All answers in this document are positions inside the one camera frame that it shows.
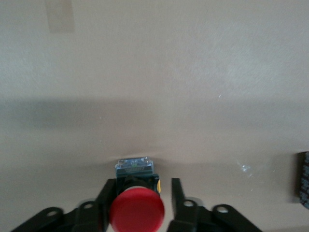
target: white surface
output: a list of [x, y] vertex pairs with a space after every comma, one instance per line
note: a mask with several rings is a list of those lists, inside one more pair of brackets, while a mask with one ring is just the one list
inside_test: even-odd
[[49, 206], [72, 210], [136, 155], [162, 178], [162, 232], [171, 177], [263, 231], [309, 230], [293, 195], [295, 153], [309, 150], [309, 1], [71, 10], [0, 2], [1, 231]]

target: mounting hole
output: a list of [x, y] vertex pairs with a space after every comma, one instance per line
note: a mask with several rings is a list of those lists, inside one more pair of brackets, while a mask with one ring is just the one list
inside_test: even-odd
[[187, 207], [192, 207], [194, 205], [192, 201], [185, 201], [183, 204]]
[[86, 204], [84, 205], [84, 209], [90, 209], [93, 206], [93, 204]]
[[48, 214], [46, 214], [46, 216], [51, 217], [51, 216], [56, 215], [57, 213], [58, 213], [57, 211], [51, 211]]
[[225, 207], [223, 207], [223, 206], [219, 206], [219, 207], [217, 208], [217, 211], [220, 212], [220, 213], [222, 213], [222, 214], [228, 213], [228, 209], [225, 208]]

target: black object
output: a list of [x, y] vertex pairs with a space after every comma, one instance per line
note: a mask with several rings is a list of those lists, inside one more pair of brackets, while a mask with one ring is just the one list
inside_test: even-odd
[[309, 209], [309, 152], [305, 154], [299, 197], [300, 202]]
[[[117, 197], [116, 179], [109, 179], [95, 201], [67, 214], [51, 207], [42, 210], [12, 232], [106, 232], [109, 209]], [[172, 179], [174, 220], [167, 232], [261, 232], [233, 207], [222, 204], [208, 211], [187, 200], [180, 179]]]

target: screw hole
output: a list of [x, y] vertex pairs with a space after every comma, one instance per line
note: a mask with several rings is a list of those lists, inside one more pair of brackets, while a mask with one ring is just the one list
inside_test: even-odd
[[92, 207], [92, 204], [86, 204], [84, 205], [84, 209], [90, 209]]
[[228, 209], [225, 208], [225, 207], [223, 207], [223, 206], [219, 206], [219, 207], [217, 208], [217, 211], [220, 212], [220, 213], [222, 213], [222, 214], [228, 213]]
[[187, 207], [192, 207], [194, 205], [192, 201], [185, 201], [183, 204]]
[[48, 214], [46, 214], [46, 216], [51, 217], [57, 214], [57, 211], [51, 211]]

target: red button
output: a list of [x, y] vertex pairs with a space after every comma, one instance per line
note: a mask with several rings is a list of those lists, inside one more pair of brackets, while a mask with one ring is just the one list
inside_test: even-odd
[[163, 218], [163, 202], [148, 188], [124, 191], [110, 208], [110, 224], [115, 232], [155, 232]]

